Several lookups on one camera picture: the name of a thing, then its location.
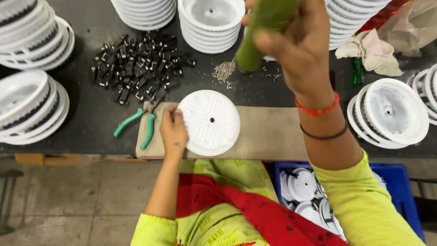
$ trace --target white rag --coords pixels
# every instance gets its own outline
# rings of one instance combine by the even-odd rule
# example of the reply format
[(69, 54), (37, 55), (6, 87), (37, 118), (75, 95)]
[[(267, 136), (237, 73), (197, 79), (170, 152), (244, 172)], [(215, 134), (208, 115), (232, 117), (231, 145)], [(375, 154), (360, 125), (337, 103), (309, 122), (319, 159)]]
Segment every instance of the white rag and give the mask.
[(349, 38), (335, 51), (335, 56), (338, 59), (361, 57), (367, 71), (375, 70), (377, 74), (397, 77), (403, 72), (399, 69), (398, 60), (393, 56), (394, 51), (393, 46), (380, 40), (376, 29), (373, 29)]

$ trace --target woman's arm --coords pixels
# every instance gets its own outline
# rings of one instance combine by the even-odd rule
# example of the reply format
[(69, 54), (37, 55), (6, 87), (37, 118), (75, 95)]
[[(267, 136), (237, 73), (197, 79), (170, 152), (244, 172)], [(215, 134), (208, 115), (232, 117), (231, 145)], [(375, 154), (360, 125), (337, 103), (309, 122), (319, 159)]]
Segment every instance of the woman's arm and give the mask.
[(176, 219), (176, 197), (179, 183), (179, 164), (187, 145), (187, 132), (177, 105), (165, 108), (161, 123), (164, 142), (164, 161), (144, 214)]
[[(255, 1), (246, 1), (249, 8)], [(265, 54), (282, 65), (284, 80), (294, 92), (297, 102), (309, 109), (324, 109), (335, 102), (329, 82), (329, 17), (324, 0), (306, 0), (300, 15), (284, 34), (260, 31), (255, 44)], [(317, 117), (299, 111), (303, 129), (311, 135), (329, 137), (345, 127), (341, 108)], [(340, 170), (357, 164), (363, 157), (360, 146), (347, 130), (331, 140), (317, 140), (304, 136), (306, 150), (312, 164), (327, 170)]]
[[(246, 0), (249, 8), (255, 0)], [(243, 22), (247, 24), (250, 16)], [(305, 0), (299, 16), (284, 34), (259, 31), (256, 46), (282, 65), (284, 80), (297, 102), (308, 109), (331, 107), (335, 95), (329, 83), (329, 17), (324, 0)], [(310, 135), (342, 133), (345, 119), (340, 106), (311, 116), (299, 111), (302, 128)], [(335, 216), (351, 245), (423, 245), (396, 211), (389, 193), (378, 186), (349, 130), (329, 140), (305, 135), (308, 156), (325, 188)]]
[(177, 105), (163, 111), (161, 137), (165, 155), (144, 213), (140, 215), (131, 246), (174, 246), (177, 238), (176, 199), (179, 164), (187, 145), (182, 112)]

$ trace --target woman's right hand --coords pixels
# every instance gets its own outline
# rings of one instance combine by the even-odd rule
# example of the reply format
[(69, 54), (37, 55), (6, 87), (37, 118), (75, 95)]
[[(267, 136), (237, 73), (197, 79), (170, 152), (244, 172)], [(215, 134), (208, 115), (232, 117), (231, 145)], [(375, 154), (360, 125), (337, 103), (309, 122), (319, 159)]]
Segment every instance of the woman's right hand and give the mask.
[[(246, 0), (246, 9), (253, 9), (257, 0)], [(243, 25), (249, 25), (251, 13)], [(329, 82), (329, 16), (324, 0), (304, 0), (299, 14), (283, 34), (258, 30), (254, 44), (282, 66), (284, 81), (300, 105), (322, 109), (332, 105), (335, 96)]]
[(187, 146), (188, 134), (182, 111), (177, 106), (178, 104), (174, 104), (164, 109), (160, 132), (165, 157), (179, 160)]

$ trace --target finger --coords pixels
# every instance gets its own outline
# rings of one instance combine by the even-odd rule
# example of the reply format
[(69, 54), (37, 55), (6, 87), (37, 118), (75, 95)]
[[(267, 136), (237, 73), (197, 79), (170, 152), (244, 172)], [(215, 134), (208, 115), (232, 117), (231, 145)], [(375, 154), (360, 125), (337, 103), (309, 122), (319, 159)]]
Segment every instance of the finger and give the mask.
[(176, 109), (174, 112), (174, 125), (177, 127), (184, 127), (184, 116), (180, 109)]
[(303, 31), (314, 37), (329, 33), (330, 23), (324, 0), (307, 0), (300, 8)]
[(262, 53), (276, 58), (292, 73), (304, 73), (313, 62), (305, 51), (298, 49), (279, 32), (258, 30), (254, 34), (254, 43)]
[(177, 109), (178, 104), (170, 105), (163, 110), (163, 120), (161, 125), (163, 124), (172, 124), (173, 123), (173, 117), (172, 113)]
[(251, 19), (252, 19), (251, 13), (245, 14), (241, 19), (241, 24), (243, 24), (243, 26), (248, 26)]
[(244, 3), (244, 7), (246, 10), (253, 9), (258, 0), (246, 0)]

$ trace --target pile of black clips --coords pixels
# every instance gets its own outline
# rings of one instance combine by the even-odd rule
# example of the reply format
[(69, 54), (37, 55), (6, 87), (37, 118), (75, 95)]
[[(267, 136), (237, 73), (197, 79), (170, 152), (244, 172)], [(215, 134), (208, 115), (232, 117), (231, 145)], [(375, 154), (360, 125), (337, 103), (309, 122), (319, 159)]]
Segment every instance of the pile of black clips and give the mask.
[(121, 105), (129, 104), (129, 95), (141, 103), (161, 87), (168, 92), (184, 76), (182, 66), (196, 65), (190, 53), (177, 50), (175, 35), (156, 31), (146, 32), (141, 39), (125, 34), (114, 44), (104, 43), (95, 60), (97, 65), (91, 68), (94, 83), (112, 88), (111, 100)]

